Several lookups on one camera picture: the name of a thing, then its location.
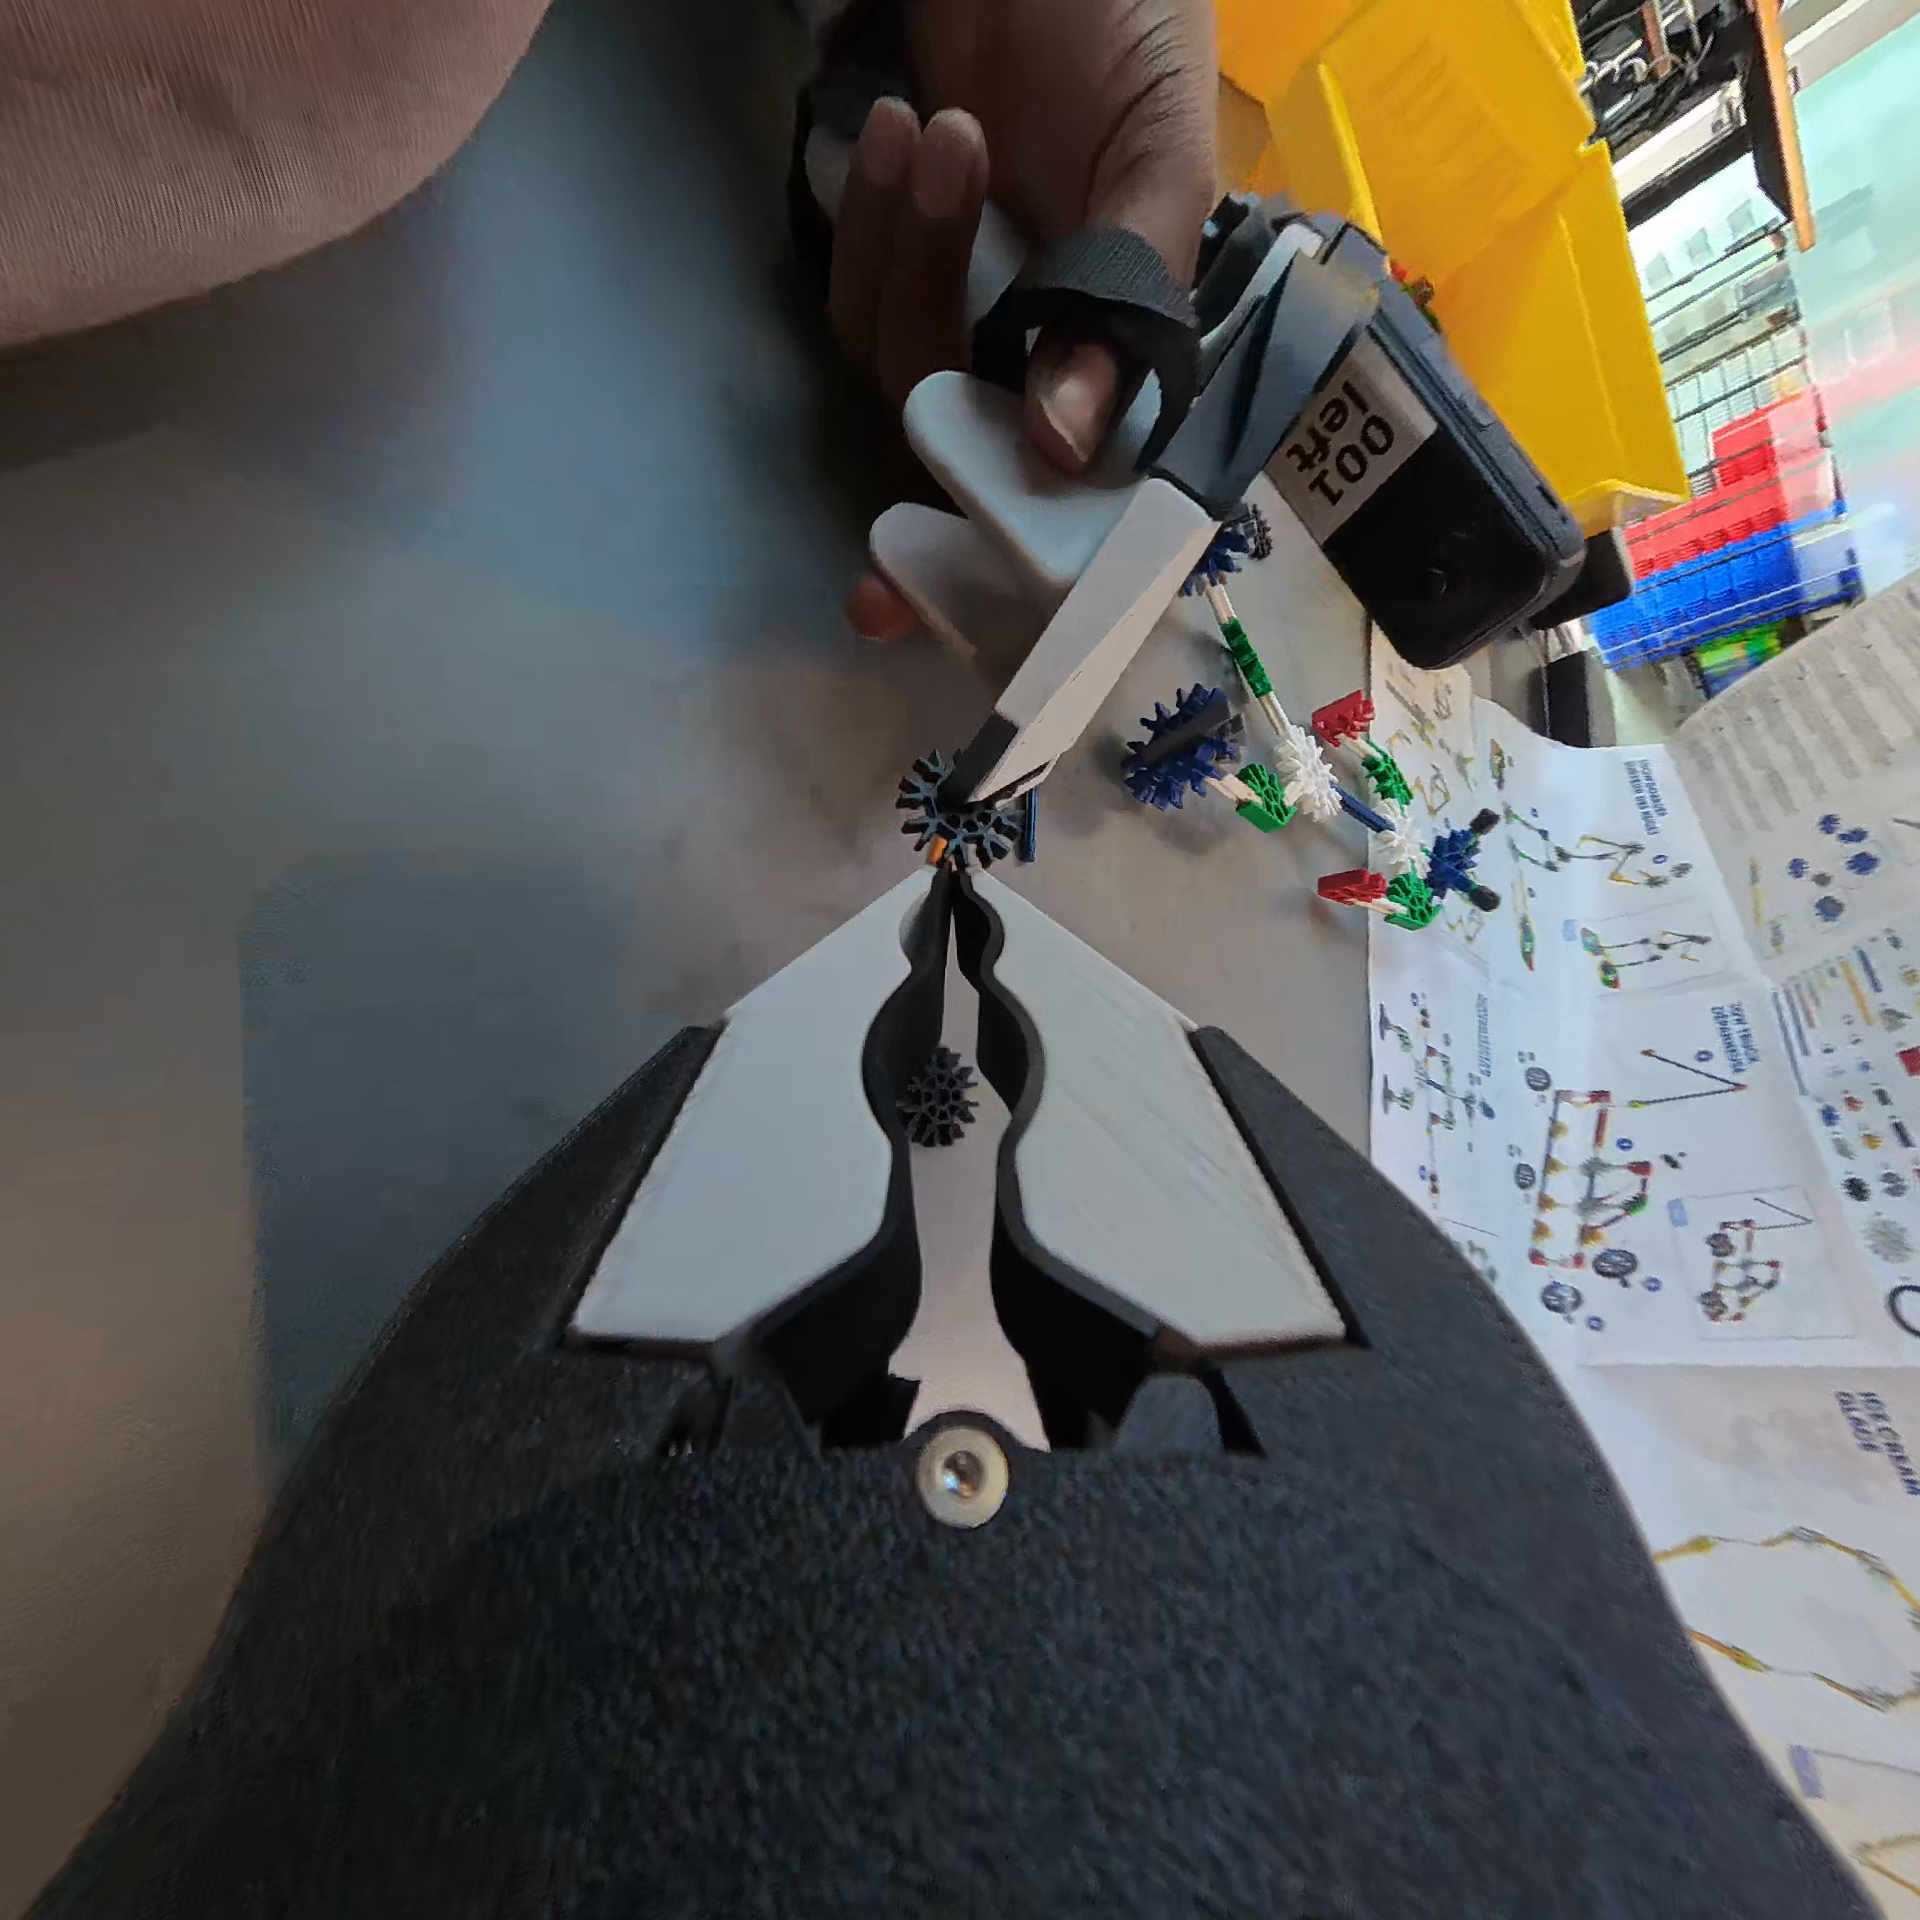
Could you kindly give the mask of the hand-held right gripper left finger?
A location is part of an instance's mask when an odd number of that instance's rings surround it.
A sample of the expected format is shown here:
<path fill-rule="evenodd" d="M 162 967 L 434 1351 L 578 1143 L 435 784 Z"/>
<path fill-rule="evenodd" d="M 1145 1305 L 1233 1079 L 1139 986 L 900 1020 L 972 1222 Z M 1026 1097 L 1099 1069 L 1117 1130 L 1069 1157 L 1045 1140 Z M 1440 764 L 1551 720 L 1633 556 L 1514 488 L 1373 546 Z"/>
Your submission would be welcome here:
<path fill-rule="evenodd" d="M 901 879 L 731 1005 L 571 1341 L 768 1372 L 810 1424 L 884 1386 L 922 1293 L 898 1100 L 940 1038 L 950 894 Z"/>

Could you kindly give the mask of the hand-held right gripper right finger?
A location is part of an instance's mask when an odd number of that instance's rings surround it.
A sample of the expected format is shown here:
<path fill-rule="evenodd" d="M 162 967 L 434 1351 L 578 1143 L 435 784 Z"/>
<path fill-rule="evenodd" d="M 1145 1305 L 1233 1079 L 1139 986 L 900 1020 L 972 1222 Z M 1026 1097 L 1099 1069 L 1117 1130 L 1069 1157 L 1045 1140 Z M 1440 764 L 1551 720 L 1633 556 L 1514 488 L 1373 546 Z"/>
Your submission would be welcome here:
<path fill-rule="evenodd" d="M 1006 1111 L 987 1257 L 1050 1442 L 1114 1442 L 1145 1381 L 1193 1381 L 1247 1442 L 1228 1362 L 1343 1347 L 1349 1321 L 1197 1026 L 999 880 L 956 882 L 974 1063 Z"/>

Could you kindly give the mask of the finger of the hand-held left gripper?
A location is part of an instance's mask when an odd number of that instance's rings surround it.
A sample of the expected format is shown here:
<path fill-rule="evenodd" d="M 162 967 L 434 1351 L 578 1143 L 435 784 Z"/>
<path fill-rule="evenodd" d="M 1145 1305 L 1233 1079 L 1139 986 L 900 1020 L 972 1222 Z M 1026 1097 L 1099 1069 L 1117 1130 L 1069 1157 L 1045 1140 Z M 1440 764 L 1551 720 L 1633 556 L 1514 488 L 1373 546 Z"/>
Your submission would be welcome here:
<path fill-rule="evenodd" d="M 972 737 L 972 802 L 1014 798 L 1089 727 L 1217 519 L 1180 484 L 1143 479 Z"/>

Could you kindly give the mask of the black snowflake connector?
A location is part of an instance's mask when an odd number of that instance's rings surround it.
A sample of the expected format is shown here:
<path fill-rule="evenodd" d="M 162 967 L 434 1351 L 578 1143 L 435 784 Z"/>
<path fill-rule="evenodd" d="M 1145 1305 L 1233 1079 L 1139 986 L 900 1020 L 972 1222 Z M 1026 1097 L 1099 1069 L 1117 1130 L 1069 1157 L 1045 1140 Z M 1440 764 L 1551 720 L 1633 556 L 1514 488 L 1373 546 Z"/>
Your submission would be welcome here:
<path fill-rule="evenodd" d="M 926 862 L 928 840 L 945 834 L 943 868 L 950 873 L 987 873 L 997 862 L 1017 862 L 1019 798 L 1010 804 L 958 802 L 945 794 L 947 777 L 947 759 L 930 751 L 913 759 L 895 787 L 898 830 L 913 852 Z"/>
<path fill-rule="evenodd" d="M 965 1140 L 978 1117 L 974 1092 L 975 1076 L 967 1063 L 945 1045 L 934 1047 L 895 1097 L 904 1139 L 918 1148 Z"/>

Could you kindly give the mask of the grey desk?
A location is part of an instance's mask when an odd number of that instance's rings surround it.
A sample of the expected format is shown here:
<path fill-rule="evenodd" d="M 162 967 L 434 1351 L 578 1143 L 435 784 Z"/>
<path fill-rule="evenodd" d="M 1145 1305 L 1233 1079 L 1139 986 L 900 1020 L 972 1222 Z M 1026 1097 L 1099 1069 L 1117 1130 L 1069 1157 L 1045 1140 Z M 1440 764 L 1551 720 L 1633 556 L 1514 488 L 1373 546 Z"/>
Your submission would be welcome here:
<path fill-rule="evenodd" d="M 1458 1251 L 1197 1047 L 1349 1322 L 1050 1442 L 956 960 L 916 1317 L 801 1419 L 571 1313 L 723 1014 L 924 870 L 983 694 L 837 650 L 895 428 L 761 319 L 757 12 L 562 10 L 477 264 L 238 301 L 256 452 L 505 428 L 410 551 L 269 461 L 4 484 L 4 1493 L 88 1661 L 4 1739 L 25 1917 L 1567 1917 L 1631 1758 L 1610 1479 Z"/>

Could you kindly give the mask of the person's left hand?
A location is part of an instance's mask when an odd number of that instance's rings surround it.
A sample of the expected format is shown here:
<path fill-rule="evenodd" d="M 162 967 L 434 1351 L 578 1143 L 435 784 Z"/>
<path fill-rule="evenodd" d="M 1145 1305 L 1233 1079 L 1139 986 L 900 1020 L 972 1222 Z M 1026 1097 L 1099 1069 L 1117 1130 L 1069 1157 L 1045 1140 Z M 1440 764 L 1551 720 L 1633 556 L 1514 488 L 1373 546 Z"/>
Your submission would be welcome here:
<path fill-rule="evenodd" d="M 986 204 L 1030 247 L 1124 228 L 1189 285 L 1217 200 L 1210 4 L 913 2 L 895 20 L 904 94 L 862 121 L 827 256 L 832 335 L 889 406 L 970 364 Z"/>

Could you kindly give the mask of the colourful toy rod model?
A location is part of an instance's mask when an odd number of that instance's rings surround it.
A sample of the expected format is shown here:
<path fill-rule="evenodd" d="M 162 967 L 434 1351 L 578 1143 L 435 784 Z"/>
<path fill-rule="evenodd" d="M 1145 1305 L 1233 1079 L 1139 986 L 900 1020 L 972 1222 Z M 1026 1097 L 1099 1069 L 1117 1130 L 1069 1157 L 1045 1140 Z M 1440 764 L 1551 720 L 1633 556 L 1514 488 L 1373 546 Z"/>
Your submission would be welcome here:
<path fill-rule="evenodd" d="M 1211 612 L 1229 680 L 1191 685 L 1171 703 L 1155 703 L 1119 761 L 1126 793 L 1155 810 L 1220 798 L 1263 834 L 1296 822 L 1356 822 L 1368 836 L 1368 860 L 1322 876 L 1316 894 L 1392 929 L 1420 932 L 1451 901 L 1495 913 L 1503 899 L 1475 873 L 1482 845 L 1499 825 L 1495 810 L 1422 836 L 1412 787 L 1373 738 L 1377 708 L 1360 689 L 1314 708 L 1307 724 L 1287 716 L 1229 594 L 1236 573 L 1272 554 L 1268 517 L 1249 498 L 1240 500 L 1180 586 Z"/>

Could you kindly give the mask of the black power adapter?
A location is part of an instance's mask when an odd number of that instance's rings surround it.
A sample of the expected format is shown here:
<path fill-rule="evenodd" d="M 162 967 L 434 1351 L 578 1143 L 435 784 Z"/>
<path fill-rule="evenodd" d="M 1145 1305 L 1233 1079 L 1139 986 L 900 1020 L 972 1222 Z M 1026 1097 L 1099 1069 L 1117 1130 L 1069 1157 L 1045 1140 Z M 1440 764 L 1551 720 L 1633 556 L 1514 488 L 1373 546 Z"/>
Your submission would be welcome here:
<path fill-rule="evenodd" d="M 1540 672 L 1543 732 L 1575 751 L 1610 751 L 1620 742 L 1611 674 L 1593 649 L 1550 658 Z"/>

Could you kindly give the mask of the stack of red storage bins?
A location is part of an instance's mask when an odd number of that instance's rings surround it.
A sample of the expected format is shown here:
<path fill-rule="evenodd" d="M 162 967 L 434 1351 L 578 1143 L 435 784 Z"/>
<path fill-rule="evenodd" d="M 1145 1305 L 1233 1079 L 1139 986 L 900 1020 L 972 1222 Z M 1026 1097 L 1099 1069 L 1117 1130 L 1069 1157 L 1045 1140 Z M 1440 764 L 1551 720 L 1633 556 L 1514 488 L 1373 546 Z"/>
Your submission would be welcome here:
<path fill-rule="evenodd" d="M 1814 389 L 1712 430 L 1710 455 L 1685 502 L 1625 529 L 1635 582 L 1841 509 L 1826 406 Z"/>

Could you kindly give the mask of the stack of blue storage bins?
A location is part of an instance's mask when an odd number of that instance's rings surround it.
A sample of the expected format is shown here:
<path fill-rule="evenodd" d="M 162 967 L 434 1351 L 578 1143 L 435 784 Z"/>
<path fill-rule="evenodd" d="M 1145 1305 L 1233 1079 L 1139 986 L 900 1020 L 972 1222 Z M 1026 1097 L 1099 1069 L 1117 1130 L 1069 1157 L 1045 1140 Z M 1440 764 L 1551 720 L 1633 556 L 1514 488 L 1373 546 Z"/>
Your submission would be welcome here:
<path fill-rule="evenodd" d="M 1661 569 L 1583 624 L 1608 667 L 1633 667 L 1851 605 L 1860 594 L 1854 522 L 1834 506 Z"/>

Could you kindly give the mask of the printed instruction sheet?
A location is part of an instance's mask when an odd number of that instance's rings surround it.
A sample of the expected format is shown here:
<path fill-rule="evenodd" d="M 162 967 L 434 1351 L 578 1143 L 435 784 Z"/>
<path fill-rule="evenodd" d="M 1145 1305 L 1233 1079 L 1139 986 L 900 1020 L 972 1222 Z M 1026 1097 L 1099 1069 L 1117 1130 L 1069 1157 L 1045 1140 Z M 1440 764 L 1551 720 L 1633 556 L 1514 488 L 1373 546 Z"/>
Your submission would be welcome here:
<path fill-rule="evenodd" d="M 1917 589 L 1575 748 L 1375 672 L 1422 842 L 1369 1151 L 1593 1431 L 1692 1646 L 1883 1917 L 1917 1895 Z"/>

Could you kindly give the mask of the person's beige shirt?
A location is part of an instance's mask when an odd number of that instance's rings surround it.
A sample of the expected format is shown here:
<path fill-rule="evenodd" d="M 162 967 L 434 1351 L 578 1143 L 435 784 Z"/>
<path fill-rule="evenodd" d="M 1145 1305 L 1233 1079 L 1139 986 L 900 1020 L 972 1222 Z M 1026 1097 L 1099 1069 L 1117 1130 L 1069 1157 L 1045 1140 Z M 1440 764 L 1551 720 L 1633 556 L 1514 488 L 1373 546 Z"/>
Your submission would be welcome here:
<path fill-rule="evenodd" d="M 475 132 L 547 2 L 5 2 L 2 345 L 277 268 Z"/>

